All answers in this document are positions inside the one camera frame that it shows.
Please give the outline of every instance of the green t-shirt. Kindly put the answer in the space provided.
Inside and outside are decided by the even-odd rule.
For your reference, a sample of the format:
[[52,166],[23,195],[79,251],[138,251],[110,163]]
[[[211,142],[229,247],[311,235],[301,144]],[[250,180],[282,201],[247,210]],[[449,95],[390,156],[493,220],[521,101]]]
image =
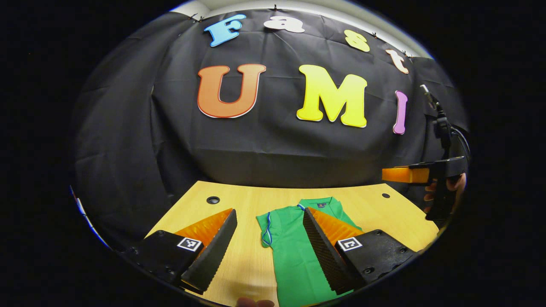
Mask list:
[[262,229],[262,246],[273,249],[280,307],[318,304],[350,293],[336,295],[330,289],[305,232],[303,216],[306,207],[315,208],[362,230],[343,212],[341,203],[334,197],[302,199],[296,206],[257,216]]

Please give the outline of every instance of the black cloth backdrop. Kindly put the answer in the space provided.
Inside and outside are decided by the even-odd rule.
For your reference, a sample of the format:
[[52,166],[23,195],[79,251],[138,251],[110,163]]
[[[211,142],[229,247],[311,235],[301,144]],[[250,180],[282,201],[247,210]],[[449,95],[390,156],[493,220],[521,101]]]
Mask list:
[[[245,14],[235,39],[217,47],[204,28]],[[271,16],[301,20],[304,33],[265,28]],[[350,47],[344,30],[362,34],[369,52]],[[381,169],[441,158],[436,113],[419,85],[440,100],[450,122],[470,132],[461,98],[441,66],[405,57],[409,74],[395,68],[380,37],[323,16],[292,10],[243,10],[195,22],[166,13],[129,36],[94,70],[73,115],[76,195],[98,232],[116,249],[141,240],[195,183],[265,187],[344,187],[382,183]],[[266,66],[253,109],[214,119],[197,106],[205,67],[230,68],[220,97],[238,99],[237,67]],[[324,67],[336,86],[348,74],[367,81],[367,126],[303,121],[303,64]],[[395,91],[408,97],[406,132],[393,133]],[[423,207],[423,187],[388,182]]]

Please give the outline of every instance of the orange soft gripper pad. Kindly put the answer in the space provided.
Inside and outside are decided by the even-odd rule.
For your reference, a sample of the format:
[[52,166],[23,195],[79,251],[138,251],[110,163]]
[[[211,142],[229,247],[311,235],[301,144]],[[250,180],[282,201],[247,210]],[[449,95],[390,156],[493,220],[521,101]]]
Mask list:
[[333,246],[335,246],[338,240],[343,240],[350,237],[355,237],[359,234],[364,234],[364,232],[359,230],[358,228],[355,228],[343,221],[340,221],[333,216],[330,216],[324,212],[320,212],[317,209],[311,207],[308,208],[314,219],[317,221],[322,231],[328,238],[328,241],[330,241]]
[[392,182],[405,182],[407,184],[425,184],[429,181],[429,172],[428,168],[384,168],[381,179]]
[[212,241],[212,238],[218,233],[218,230],[222,227],[232,210],[233,208],[229,208],[222,212],[218,212],[217,214],[211,215],[175,232],[175,234],[199,240],[203,242],[203,246],[206,248]]

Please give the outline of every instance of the letter m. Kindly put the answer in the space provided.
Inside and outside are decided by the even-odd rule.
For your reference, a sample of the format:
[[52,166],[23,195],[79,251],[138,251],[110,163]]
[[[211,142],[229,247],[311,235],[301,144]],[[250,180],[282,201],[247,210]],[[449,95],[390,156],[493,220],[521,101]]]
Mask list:
[[347,126],[366,127],[364,117],[364,89],[366,80],[357,75],[347,75],[337,88],[330,74],[320,66],[302,65],[300,71],[305,75],[305,100],[303,108],[296,113],[301,120],[320,121],[323,114],[318,109],[322,101],[328,120],[334,122],[345,105],[341,122]]

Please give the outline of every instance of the wooden table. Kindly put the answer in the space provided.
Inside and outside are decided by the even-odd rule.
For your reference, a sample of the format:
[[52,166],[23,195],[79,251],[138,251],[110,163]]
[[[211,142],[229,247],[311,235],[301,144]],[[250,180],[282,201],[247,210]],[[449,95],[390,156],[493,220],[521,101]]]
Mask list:
[[[207,198],[220,198],[217,204]],[[225,209],[237,211],[237,229],[209,289],[198,297],[235,306],[239,297],[277,301],[277,283],[271,248],[260,242],[256,216],[297,205],[300,199],[334,197],[364,232],[382,229],[418,251],[430,244],[438,233],[425,214],[387,184],[343,188],[262,188],[197,181],[150,230],[176,232]]]

